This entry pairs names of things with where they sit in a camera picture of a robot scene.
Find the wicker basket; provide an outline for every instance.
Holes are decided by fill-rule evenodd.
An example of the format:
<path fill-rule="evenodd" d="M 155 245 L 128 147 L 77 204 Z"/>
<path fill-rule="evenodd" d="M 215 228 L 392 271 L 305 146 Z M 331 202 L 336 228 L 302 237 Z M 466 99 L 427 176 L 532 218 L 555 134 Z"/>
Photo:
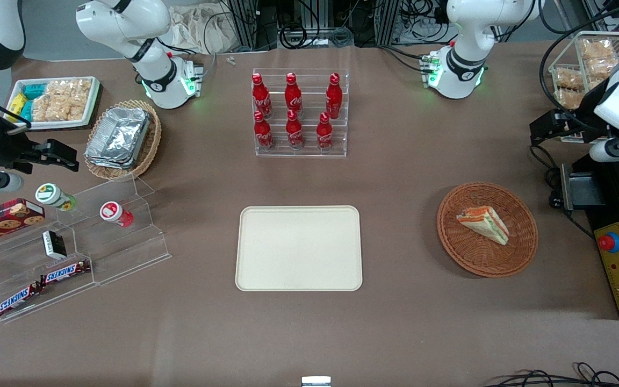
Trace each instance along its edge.
<path fill-rule="evenodd" d="M 503 246 L 460 225 L 456 216 L 467 208 L 492 206 L 508 226 Z M 445 250 L 464 269 L 483 277 L 508 277 L 527 267 L 536 254 L 538 231 L 531 212 L 507 189 L 490 183 L 455 187 L 438 209 L 436 227 Z"/>
<path fill-rule="evenodd" d="M 129 108 L 135 109 L 140 108 L 149 112 L 152 115 L 152 119 L 150 120 L 149 127 L 147 128 L 147 134 L 145 135 L 145 140 L 142 143 L 142 148 L 140 149 L 140 154 L 138 154 L 138 162 L 133 167 L 133 169 L 118 169 L 118 168 L 110 168 L 110 167 L 100 167 L 98 165 L 92 164 L 85 158 L 85 164 L 88 165 L 90 172 L 94 176 L 99 178 L 105 178 L 108 180 L 112 180 L 115 178 L 120 178 L 123 175 L 127 175 L 132 173 L 135 176 L 140 176 L 147 171 L 147 168 L 152 161 L 154 160 L 154 156 L 157 154 L 157 148 L 159 147 L 159 141 L 162 139 L 162 123 L 159 121 L 159 117 L 157 116 L 157 112 L 154 111 L 152 106 L 143 101 L 125 101 L 117 103 L 111 108 Z M 108 112 L 107 109 L 102 115 L 96 120 L 94 126 L 92 127 L 92 132 L 90 132 L 90 136 L 88 138 L 88 144 L 92 141 L 95 132 L 97 131 L 97 127 L 99 126 L 100 121 Z"/>

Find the acrylic display stand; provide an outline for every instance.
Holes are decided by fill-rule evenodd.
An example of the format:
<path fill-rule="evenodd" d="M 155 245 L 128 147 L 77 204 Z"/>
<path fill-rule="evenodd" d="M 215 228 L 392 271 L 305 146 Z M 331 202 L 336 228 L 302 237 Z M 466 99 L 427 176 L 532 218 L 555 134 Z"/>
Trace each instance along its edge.
<path fill-rule="evenodd" d="M 346 157 L 348 152 L 348 96 L 350 77 L 347 69 L 263 69 L 256 68 L 253 73 L 260 73 L 264 84 L 271 95 L 272 117 L 267 119 L 271 127 L 275 147 L 270 151 L 260 149 L 255 137 L 255 153 L 260 157 Z M 288 135 L 285 132 L 287 109 L 285 105 L 285 74 L 295 73 L 297 84 L 303 93 L 303 113 L 300 122 L 303 125 L 305 147 L 299 151 L 290 148 Z M 319 115 L 326 111 L 326 89 L 329 86 L 331 73 L 341 74 L 341 89 L 343 100 L 341 113 L 336 120 L 331 120 L 334 128 L 333 147 L 331 152 L 319 152 L 316 139 L 316 126 L 319 125 Z M 255 99 L 251 98 L 253 113 L 256 110 Z M 250 115 L 251 125 L 255 124 Z"/>
<path fill-rule="evenodd" d="M 23 228 L 0 238 L 0 302 L 48 274 L 74 262 L 89 259 L 92 270 L 54 282 L 0 317 L 13 321 L 93 286 L 108 284 L 137 270 L 170 258 L 162 231 L 152 223 L 146 196 L 154 190 L 133 175 L 108 181 L 75 194 L 72 211 L 45 206 L 47 222 Z M 101 205 L 116 201 L 135 220 L 122 228 L 103 221 Z M 45 255 L 42 232 L 52 230 L 66 243 L 68 258 L 57 261 Z"/>

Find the table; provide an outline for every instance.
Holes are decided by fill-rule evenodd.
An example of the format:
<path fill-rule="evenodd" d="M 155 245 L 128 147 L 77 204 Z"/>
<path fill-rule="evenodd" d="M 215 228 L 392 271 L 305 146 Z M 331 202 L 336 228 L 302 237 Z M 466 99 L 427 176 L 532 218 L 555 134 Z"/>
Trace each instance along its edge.
<path fill-rule="evenodd" d="M 158 110 L 164 138 L 143 178 L 169 260 L 0 325 L 0 385 L 483 385 L 542 368 L 574 376 L 585 361 L 619 374 L 619 321 L 594 243 L 548 208 L 528 124 L 550 105 L 536 80 L 547 42 L 498 44 L 479 88 L 461 101 L 423 90 L 378 49 L 236 54 L 219 59 L 202 98 Z M 427 52 L 417 47 L 414 52 Z M 208 66 L 209 59 L 204 59 Z M 250 73 L 349 68 L 347 159 L 260 159 Z M 100 109 L 145 98 L 128 61 L 22 61 L 15 78 L 97 76 Z M 87 131 L 42 133 L 84 148 Z M 549 141 L 558 162 L 587 147 Z M 101 183 L 35 166 L 77 192 Z M 458 184 L 489 181 L 533 212 L 538 252 L 521 274 L 483 279 L 445 254 L 435 212 Z M 234 284 L 239 214 L 251 205 L 353 205 L 364 282 L 356 292 L 241 292 Z"/>

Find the white tray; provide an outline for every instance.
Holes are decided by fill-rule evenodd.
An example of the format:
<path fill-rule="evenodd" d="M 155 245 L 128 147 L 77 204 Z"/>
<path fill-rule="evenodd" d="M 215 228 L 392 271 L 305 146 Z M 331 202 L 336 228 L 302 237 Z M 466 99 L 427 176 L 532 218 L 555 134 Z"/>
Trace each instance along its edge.
<path fill-rule="evenodd" d="M 88 95 L 88 102 L 85 104 L 85 111 L 83 113 L 83 119 L 81 120 L 72 120 L 72 121 L 52 121 L 52 122 L 32 122 L 30 121 L 31 127 L 30 131 L 44 131 L 44 130 L 63 130 L 72 127 L 85 126 L 89 124 L 90 118 L 92 117 L 92 113 L 94 110 L 95 103 L 97 101 L 97 95 L 99 94 L 99 80 L 94 76 L 69 76 L 67 78 L 38 78 L 38 79 L 21 79 L 20 81 L 16 81 L 13 86 L 13 91 L 11 91 L 11 95 L 9 96 L 9 100 L 6 103 L 6 108 L 9 109 L 11 107 L 11 101 L 13 98 L 20 92 L 23 91 L 23 88 L 27 85 L 36 85 L 39 83 L 49 83 L 50 81 L 70 81 L 74 78 L 82 78 L 89 79 L 92 81 L 92 86 L 90 86 L 90 94 Z M 23 126 L 24 123 L 15 122 L 15 125 Z"/>
<path fill-rule="evenodd" d="M 353 206 L 251 206 L 240 214 L 241 291 L 356 291 L 362 286 Z"/>

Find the red emergency stop button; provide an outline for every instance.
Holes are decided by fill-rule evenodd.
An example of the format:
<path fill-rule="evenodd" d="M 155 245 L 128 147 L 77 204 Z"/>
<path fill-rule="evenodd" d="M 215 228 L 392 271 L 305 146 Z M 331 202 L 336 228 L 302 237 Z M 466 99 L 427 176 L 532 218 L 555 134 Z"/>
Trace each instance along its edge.
<path fill-rule="evenodd" d="M 599 248 L 609 253 L 619 252 L 619 236 L 616 233 L 606 233 L 599 237 Z"/>

